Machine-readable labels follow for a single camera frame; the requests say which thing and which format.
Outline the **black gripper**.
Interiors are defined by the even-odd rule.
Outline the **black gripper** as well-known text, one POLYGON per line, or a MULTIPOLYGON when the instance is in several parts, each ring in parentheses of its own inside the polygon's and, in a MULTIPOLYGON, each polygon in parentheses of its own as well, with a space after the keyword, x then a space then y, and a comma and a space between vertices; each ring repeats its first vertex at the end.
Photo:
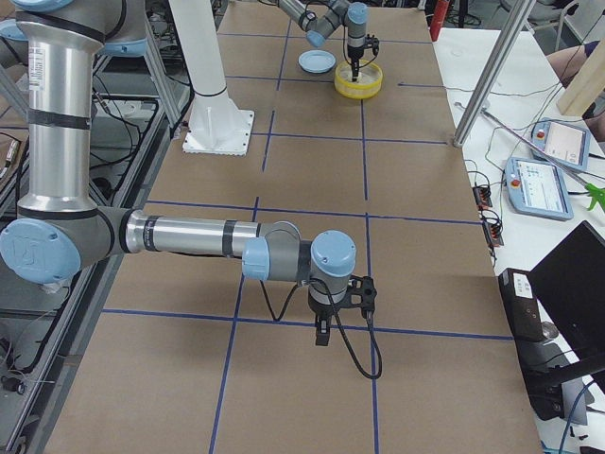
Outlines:
POLYGON ((350 60, 351 76, 350 79, 355 79, 359 74, 360 59, 363 58, 362 46, 347 46, 347 57, 350 60))

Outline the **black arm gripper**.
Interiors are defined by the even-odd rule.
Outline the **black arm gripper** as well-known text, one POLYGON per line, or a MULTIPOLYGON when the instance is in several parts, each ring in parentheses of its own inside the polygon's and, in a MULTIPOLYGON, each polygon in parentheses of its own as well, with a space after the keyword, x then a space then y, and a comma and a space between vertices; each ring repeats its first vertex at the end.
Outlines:
POLYGON ((330 305, 317 302, 311 303, 311 310, 315 314, 315 344, 317 346, 328 346, 331 334, 331 320, 334 316, 334 310, 330 305))

